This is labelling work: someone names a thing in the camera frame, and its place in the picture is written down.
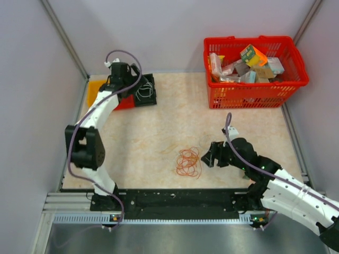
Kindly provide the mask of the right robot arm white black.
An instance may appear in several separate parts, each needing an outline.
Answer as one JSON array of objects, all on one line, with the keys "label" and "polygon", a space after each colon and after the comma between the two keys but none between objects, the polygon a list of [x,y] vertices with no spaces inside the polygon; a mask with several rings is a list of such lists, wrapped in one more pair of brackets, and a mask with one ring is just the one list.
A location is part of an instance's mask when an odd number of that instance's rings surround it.
[{"label": "right robot arm white black", "polygon": [[245,195],[248,209],[283,214],[338,251],[338,202],[300,182],[272,159],[258,155],[246,139],[212,142],[201,160],[208,167],[234,166],[243,170],[253,181]]}]

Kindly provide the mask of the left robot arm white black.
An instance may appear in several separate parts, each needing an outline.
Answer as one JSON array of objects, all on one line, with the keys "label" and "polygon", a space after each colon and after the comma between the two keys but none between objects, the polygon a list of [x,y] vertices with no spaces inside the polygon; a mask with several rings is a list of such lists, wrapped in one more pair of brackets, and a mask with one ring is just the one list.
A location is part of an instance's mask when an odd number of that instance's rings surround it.
[{"label": "left robot arm white black", "polygon": [[109,68],[111,74],[99,88],[86,114],[76,124],[65,128],[65,141],[69,174],[91,183],[94,192],[103,196],[102,204],[114,210],[119,205],[124,207],[117,185],[104,166],[105,147],[100,130],[122,99],[137,90],[143,75],[141,65],[115,61]]}]

